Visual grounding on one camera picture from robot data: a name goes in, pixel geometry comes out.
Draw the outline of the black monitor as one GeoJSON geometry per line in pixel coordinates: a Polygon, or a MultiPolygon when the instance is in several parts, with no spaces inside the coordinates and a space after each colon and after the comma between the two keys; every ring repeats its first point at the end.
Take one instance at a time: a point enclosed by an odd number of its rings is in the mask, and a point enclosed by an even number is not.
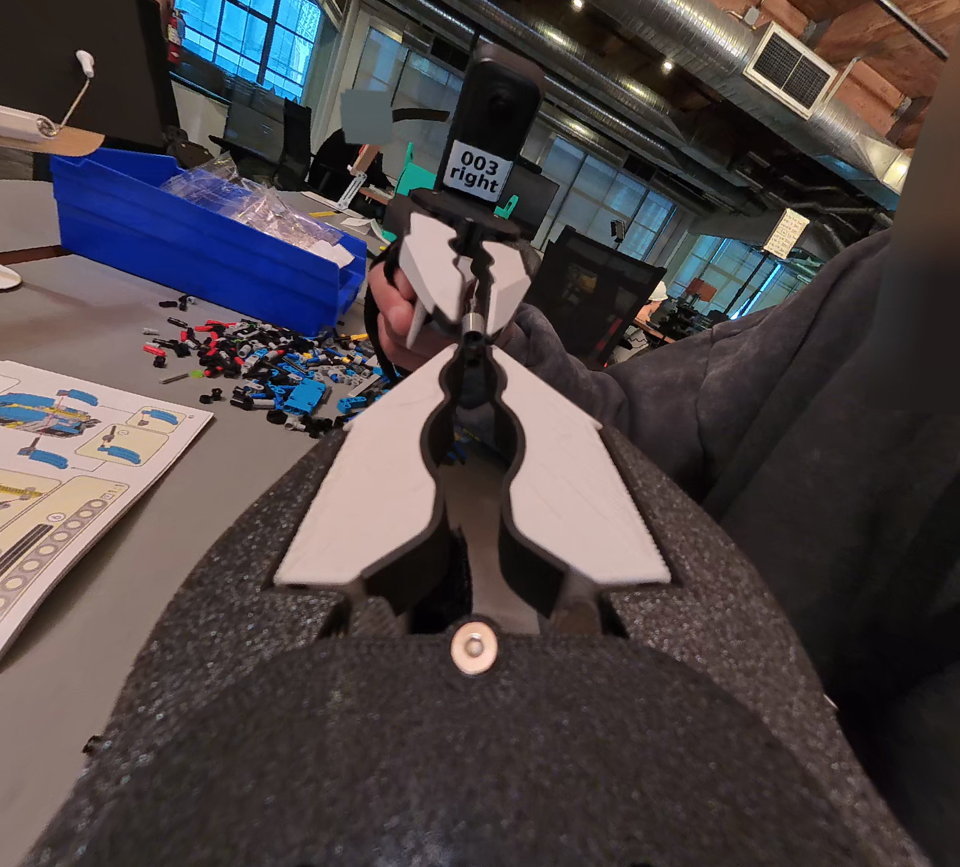
{"type": "Polygon", "coordinates": [[[511,175],[517,177],[510,194],[511,196],[516,195],[517,203],[511,213],[510,220],[518,225],[522,237],[532,243],[557,196],[560,186],[543,174],[534,173],[524,167],[515,168],[511,175]]]}

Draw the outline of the blue plastic bin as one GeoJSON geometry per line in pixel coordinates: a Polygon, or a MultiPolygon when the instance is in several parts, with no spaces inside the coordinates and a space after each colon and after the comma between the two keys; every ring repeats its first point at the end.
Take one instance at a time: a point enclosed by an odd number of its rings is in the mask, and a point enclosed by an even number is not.
{"type": "Polygon", "coordinates": [[[347,235],[334,262],[161,189],[170,155],[101,148],[51,159],[59,242],[91,261],[249,318],[315,335],[335,326],[365,280],[367,246],[347,235]]]}

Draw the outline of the building instruction booklet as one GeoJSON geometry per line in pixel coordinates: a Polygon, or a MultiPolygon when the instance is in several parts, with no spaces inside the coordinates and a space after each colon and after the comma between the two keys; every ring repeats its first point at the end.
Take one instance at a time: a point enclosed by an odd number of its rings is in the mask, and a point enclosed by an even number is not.
{"type": "Polygon", "coordinates": [[[1,363],[1,655],[213,416],[1,363]]]}

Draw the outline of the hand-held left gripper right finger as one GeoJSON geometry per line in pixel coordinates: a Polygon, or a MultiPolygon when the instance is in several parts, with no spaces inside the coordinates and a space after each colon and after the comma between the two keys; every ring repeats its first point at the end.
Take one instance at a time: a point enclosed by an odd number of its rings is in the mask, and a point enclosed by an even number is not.
{"type": "Polygon", "coordinates": [[[486,361],[499,453],[508,463],[499,565],[512,589],[668,584],[671,570],[612,457],[602,425],[499,347],[486,361]]]}

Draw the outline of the person's right hand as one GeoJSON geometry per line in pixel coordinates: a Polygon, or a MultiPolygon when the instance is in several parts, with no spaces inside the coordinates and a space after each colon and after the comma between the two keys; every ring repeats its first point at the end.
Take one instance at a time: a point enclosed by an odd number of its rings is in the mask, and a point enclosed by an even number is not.
{"type": "Polygon", "coordinates": [[[388,280],[385,264],[374,265],[368,275],[367,296],[379,309],[377,329],[381,348],[395,369],[413,372],[446,349],[452,340],[433,327],[424,326],[413,345],[406,340],[415,319],[417,296],[400,268],[388,280]]]}

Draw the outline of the pile of building block parts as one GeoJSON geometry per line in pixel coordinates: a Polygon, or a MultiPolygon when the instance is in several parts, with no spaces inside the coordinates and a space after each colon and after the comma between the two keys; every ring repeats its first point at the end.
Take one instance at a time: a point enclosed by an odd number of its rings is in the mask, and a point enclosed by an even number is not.
{"type": "Polygon", "coordinates": [[[187,295],[159,302],[176,315],[142,328],[143,351],[160,370],[174,358],[189,362],[162,383],[203,381],[202,405],[229,404],[319,440],[347,429],[391,389],[370,335],[342,320],[305,334],[250,318],[190,322],[186,309],[196,306],[187,295]]]}

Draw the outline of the grey desk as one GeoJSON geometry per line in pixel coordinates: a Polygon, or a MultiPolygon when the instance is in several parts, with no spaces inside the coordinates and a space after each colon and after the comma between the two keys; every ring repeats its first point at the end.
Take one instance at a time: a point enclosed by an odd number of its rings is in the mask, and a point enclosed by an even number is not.
{"type": "MultiPolygon", "coordinates": [[[[23,284],[2,294],[2,358],[198,410],[208,388],[162,384],[142,330],[167,329],[167,288],[59,244],[52,186],[3,180],[2,252],[23,284]]],[[[65,576],[2,661],[1,864],[18,865],[81,772],[174,593],[218,537],[314,445],[227,402],[151,491],[65,576]]]]}

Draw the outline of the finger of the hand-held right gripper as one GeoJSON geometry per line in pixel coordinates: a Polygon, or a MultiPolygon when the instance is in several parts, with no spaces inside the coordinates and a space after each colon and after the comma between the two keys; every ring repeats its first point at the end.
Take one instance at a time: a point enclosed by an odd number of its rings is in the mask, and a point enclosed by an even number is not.
{"type": "Polygon", "coordinates": [[[440,315],[450,332],[462,330],[466,280],[458,266],[456,228],[428,214],[412,214],[398,256],[398,267],[411,285],[414,319],[410,331],[419,332],[427,317],[440,315]]]}
{"type": "Polygon", "coordinates": [[[508,245],[484,245],[489,257],[486,336],[497,338],[513,320],[530,284],[522,254],[508,245]]]}

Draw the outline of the heap of clear plastic bags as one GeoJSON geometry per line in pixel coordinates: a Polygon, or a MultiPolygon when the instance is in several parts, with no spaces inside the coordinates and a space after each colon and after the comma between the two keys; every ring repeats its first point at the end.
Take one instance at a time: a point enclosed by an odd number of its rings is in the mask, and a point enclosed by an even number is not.
{"type": "Polygon", "coordinates": [[[169,177],[160,189],[340,268],[356,260],[342,231],[295,209],[273,187],[241,177],[228,154],[169,177]]]}

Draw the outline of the white wall chart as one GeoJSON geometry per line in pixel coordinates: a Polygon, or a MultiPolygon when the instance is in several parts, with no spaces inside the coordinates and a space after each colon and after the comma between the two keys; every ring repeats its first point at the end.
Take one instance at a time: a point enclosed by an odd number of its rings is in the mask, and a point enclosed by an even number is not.
{"type": "Polygon", "coordinates": [[[762,251],[780,261],[788,260],[809,225],[809,217],[786,208],[775,220],[761,246],[762,251]]]}

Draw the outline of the light wooden stand panel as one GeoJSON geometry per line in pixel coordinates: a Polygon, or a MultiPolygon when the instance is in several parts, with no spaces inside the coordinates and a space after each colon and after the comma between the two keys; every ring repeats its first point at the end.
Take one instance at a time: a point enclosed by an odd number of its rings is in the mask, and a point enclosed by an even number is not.
{"type": "Polygon", "coordinates": [[[379,153],[380,147],[378,145],[365,144],[357,154],[354,164],[347,167],[347,172],[351,175],[351,180],[338,201],[341,212],[345,212],[351,206],[357,194],[362,194],[367,200],[374,201],[381,205],[389,203],[391,199],[390,194],[384,193],[376,187],[366,187],[369,168],[379,153]]]}

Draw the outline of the teal green panel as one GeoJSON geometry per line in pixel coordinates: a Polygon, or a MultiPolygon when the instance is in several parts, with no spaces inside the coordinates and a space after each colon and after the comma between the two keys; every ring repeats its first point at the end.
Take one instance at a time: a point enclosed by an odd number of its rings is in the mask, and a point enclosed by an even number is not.
{"type": "Polygon", "coordinates": [[[439,175],[417,165],[409,144],[394,195],[411,200],[417,213],[426,213],[455,230],[481,229],[500,242],[516,242],[522,235],[516,224],[496,213],[495,204],[506,185],[513,163],[490,151],[453,140],[439,175]]]}

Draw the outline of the white air vent grille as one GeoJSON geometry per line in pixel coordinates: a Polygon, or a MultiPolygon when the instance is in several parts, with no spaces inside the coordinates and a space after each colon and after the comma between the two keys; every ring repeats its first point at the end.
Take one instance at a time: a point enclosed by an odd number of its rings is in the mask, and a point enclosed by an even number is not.
{"type": "Polygon", "coordinates": [[[839,72],[786,29],[769,22],[754,31],[742,75],[803,120],[830,99],[839,72]]]}

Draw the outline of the wooden table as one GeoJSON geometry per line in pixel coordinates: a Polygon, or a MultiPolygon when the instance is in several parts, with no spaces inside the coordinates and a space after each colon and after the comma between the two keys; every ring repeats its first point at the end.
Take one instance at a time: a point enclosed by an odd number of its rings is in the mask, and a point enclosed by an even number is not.
{"type": "Polygon", "coordinates": [[[91,130],[61,127],[47,146],[51,155],[67,158],[86,157],[101,148],[106,136],[91,130]]]}

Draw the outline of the person's right forearm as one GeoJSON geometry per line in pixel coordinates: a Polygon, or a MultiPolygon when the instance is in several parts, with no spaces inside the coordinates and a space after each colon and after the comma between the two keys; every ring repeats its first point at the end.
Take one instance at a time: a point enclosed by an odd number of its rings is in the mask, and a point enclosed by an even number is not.
{"type": "Polygon", "coordinates": [[[628,398],[618,381],[607,373],[589,370],[569,354],[539,309],[520,305],[501,348],[601,425],[629,429],[628,398]]]}

